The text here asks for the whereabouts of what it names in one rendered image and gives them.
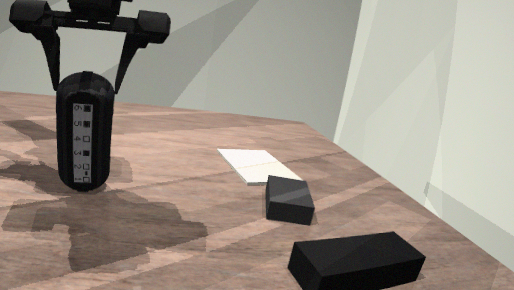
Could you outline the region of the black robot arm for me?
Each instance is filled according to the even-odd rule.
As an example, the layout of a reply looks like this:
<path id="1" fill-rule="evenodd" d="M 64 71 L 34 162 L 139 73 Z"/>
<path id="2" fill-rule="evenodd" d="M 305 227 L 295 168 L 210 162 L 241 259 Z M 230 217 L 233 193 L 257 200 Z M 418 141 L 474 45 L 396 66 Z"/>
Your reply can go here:
<path id="1" fill-rule="evenodd" d="M 70 9 L 74 9 L 74 7 L 78 7 L 80 3 L 84 2 L 98 4 L 100 7 L 110 8 L 110 12 L 113 11 L 116 15 L 119 15 L 121 1 L 132 2 L 133 0 L 67 0 Z"/>

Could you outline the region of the white flat sheet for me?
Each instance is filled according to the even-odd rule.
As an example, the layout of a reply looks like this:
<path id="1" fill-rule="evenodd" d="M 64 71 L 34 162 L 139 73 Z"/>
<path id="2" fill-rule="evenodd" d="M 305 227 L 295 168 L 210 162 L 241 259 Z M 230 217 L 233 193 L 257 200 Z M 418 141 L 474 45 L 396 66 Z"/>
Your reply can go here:
<path id="1" fill-rule="evenodd" d="M 217 149 L 217 152 L 246 185 L 267 185 L 268 175 L 302 180 L 265 150 Z"/>

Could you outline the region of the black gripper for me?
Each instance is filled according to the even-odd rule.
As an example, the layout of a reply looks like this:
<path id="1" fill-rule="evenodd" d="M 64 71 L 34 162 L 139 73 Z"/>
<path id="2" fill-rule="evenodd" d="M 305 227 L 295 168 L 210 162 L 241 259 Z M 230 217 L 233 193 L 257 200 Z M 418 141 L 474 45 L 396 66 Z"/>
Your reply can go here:
<path id="1" fill-rule="evenodd" d="M 55 91 L 60 80 L 60 37 L 56 32 L 58 27 L 127 32 L 115 79 L 115 94 L 120 89 L 137 49 L 146 48 L 148 43 L 163 44 L 171 27 L 170 17 L 164 12 L 139 10 L 137 19 L 118 17 L 115 12 L 110 12 L 110 8 L 84 2 L 70 12 L 53 11 L 46 0 L 14 1 L 10 8 L 9 21 L 22 33 L 32 33 L 36 40 L 42 42 Z"/>

